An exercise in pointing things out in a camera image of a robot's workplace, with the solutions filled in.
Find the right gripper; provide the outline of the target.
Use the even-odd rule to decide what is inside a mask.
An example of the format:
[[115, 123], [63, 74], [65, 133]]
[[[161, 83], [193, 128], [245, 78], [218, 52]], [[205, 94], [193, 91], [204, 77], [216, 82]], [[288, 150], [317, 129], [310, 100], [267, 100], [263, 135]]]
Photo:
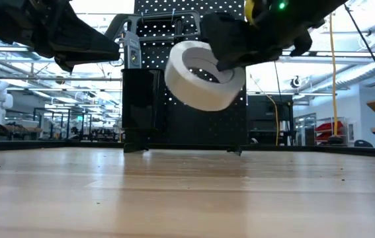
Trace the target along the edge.
[[303, 17], [303, 5], [300, 0], [245, 0], [245, 18], [264, 36], [262, 43], [271, 50], [257, 53], [246, 53], [237, 58], [219, 60], [218, 71], [236, 67], [274, 61], [275, 50], [290, 46], [294, 49], [290, 56], [300, 56], [312, 46], [308, 28], [312, 23]]

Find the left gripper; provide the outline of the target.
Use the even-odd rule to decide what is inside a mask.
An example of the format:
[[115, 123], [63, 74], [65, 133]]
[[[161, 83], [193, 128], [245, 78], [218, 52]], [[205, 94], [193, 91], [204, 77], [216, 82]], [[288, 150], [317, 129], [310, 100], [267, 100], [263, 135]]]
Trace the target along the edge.
[[68, 72], [79, 64], [118, 60], [120, 46], [78, 18], [70, 1], [0, 0], [0, 40], [54, 57]]

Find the white tape roll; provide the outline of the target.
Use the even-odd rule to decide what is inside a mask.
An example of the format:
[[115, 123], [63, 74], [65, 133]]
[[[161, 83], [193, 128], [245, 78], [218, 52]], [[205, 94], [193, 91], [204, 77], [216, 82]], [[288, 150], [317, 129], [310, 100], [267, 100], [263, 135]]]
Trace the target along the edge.
[[[227, 108], [245, 84], [245, 70], [236, 67], [218, 71], [217, 59], [205, 42], [187, 40], [175, 44], [165, 68], [165, 84], [181, 102], [202, 111]], [[204, 80], [190, 71], [195, 67], [216, 77], [217, 83]]]

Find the black C-clamp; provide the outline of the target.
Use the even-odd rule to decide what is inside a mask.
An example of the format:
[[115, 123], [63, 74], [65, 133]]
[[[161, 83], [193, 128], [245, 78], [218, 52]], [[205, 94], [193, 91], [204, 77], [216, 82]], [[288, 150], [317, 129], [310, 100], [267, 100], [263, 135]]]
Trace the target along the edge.
[[[171, 22], [171, 13], [146, 13], [144, 14], [144, 23], [155, 22]], [[196, 32], [191, 34], [184, 34], [183, 30], [175, 31], [174, 35], [162, 35], [162, 36], [138, 36], [140, 42], [174, 42], [175, 40], [182, 40], [187, 37], [197, 37], [201, 36], [200, 29], [200, 15], [196, 11], [175, 11], [175, 19], [181, 18], [185, 15], [190, 15], [194, 21], [194, 26], [196, 27]], [[122, 35], [126, 31], [133, 32], [137, 34], [138, 22], [141, 21], [141, 14], [117, 14], [111, 21], [109, 27], [105, 32], [105, 36], [111, 40], [116, 40], [118, 36], [122, 38]]]

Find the black cabinet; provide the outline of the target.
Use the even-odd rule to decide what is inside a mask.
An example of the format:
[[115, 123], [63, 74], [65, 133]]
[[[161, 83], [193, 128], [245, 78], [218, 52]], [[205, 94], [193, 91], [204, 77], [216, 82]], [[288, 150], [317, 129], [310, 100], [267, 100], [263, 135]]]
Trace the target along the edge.
[[291, 95], [248, 95], [247, 131], [251, 143], [293, 145], [296, 131]]

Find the black metal pegboard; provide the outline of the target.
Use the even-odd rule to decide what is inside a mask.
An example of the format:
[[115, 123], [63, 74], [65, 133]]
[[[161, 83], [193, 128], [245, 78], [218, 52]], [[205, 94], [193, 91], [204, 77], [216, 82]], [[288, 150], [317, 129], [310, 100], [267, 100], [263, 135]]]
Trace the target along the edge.
[[[194, 10], [200, 18], [221, 10], [243, 16], [244, 0], [135, 0], [135, 13]], [[169, 59], [172, 43], [143, 43], [142, 69], [161, 69]], [[247, 141], [246, 91], [242, 89], [227, 109], [205, 112], [177, 99], [165, 86], [160, 130], [124, 129], [124, 152], [146, 151], [151, 143], [193, 145], [242, 145]]]

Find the tall narrow black bin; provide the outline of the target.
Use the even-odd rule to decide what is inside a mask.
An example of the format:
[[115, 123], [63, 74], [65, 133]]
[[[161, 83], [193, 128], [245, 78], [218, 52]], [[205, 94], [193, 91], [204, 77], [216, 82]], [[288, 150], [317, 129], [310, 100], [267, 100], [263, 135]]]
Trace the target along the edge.
[[124, 69], [122, 127], [126, 130], [160, 130], [164, 92], [163, 70]]

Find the red storage bin stack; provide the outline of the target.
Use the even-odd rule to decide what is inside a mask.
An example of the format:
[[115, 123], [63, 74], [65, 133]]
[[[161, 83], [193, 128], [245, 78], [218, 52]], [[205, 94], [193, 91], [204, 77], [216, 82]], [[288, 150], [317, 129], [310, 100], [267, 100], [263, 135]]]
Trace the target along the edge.
[[[344, 135], [343, 128], [344, 128], [343, 123], [338, 121], [338, 123], [337, 123], [337, 135], [338, 136]], [[317, 134], [318, 140], [324, 140], [324, 139], [327, 139], [330, 136], [333, 136], [334, 131], [335, 131], [335, 123], [334, 122], [323, 123], [315, 129], [315, 133]]]

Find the black rounded chair back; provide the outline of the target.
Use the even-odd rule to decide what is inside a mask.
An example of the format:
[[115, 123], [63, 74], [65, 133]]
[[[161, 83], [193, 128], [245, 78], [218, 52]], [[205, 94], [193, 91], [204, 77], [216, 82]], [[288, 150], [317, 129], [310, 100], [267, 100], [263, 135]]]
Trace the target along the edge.
[[370, 142], [363, 140], [363, 139], [356, 140], [354, 142], [354, 146], [355, 147], [370, 147], [370, 148], [374, 147]]

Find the black aluminium table frame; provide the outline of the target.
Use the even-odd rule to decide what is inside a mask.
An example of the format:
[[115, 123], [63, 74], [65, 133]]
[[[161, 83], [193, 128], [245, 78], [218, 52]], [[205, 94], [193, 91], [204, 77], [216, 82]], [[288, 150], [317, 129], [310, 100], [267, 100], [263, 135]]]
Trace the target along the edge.
[[[42, 149], [60, 147], [82, 148], [113, 148], [122, 149], [124, 145], [116, 142], [82, 142], [82, 141], [0, 141], [0, 151]], [[180, 150], [228, 150], [230, 145], [193, 145], [193, 144], [160, 144], [151, 143], [146, 146], [149, 149], [180, 149]], [[289, 152], [316, 152], [336, 153], [345, 155], [359, 155], [375, 157], [375, 148], [370, 147], [331, 147], [331, 146], [275, 146], [275, 145], [240, 145], [242, 151], [289, 151]]]

